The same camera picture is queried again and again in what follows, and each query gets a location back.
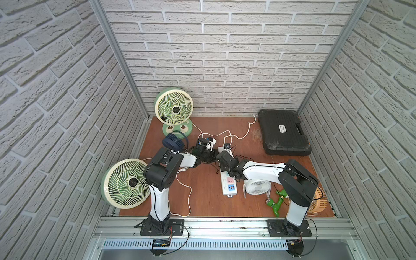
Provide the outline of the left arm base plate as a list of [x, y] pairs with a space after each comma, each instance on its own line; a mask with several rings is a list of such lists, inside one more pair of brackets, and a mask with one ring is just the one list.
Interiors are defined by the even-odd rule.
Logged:
[[150, 216], [143, 220], [140, 227], [141, 236], [182, 236], [184, 231], [183, 219], [170, 219], [160, 222]]

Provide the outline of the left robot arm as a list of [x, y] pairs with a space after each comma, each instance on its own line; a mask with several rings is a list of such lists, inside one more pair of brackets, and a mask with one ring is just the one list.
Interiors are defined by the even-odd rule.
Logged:
[[151, 192], [151, 212], [148, 219], [155, 225], [164, 226], [170, 219], [169, 188], [178, 171], [195, 168], [202, 163], [213, 163], [218, 154], [214, 149], [215, 144], [216, 139], [212, 137], [198, 138], [196, 145], [186, 151], [162, 147], [152, 158], [145, 168], [144, 177]]

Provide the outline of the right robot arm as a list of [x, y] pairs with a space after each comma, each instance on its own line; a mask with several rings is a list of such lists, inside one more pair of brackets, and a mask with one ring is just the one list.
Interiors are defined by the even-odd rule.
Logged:
[[268, 193], [271, 184], [283, 187], [283, 196], [290, 199], [289, 210], [285, 217], [291, 228], [299, 228], [314, 200], [318, 179], [296, 160], [286, 163], [266, 164], [248, 160], [238, 160], [224, 150], [216, 156], [220, 170], [236, 181], [243, 181], [243, 187], [252, 186], [260, 194]]

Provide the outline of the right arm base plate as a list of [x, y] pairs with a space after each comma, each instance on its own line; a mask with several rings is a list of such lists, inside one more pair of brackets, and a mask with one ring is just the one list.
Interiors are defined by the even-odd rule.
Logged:
[[286, 219], [266, 220], [270, 237], [312, 237], [312, 231], [306, 219], [300, 226], [289, 223]]

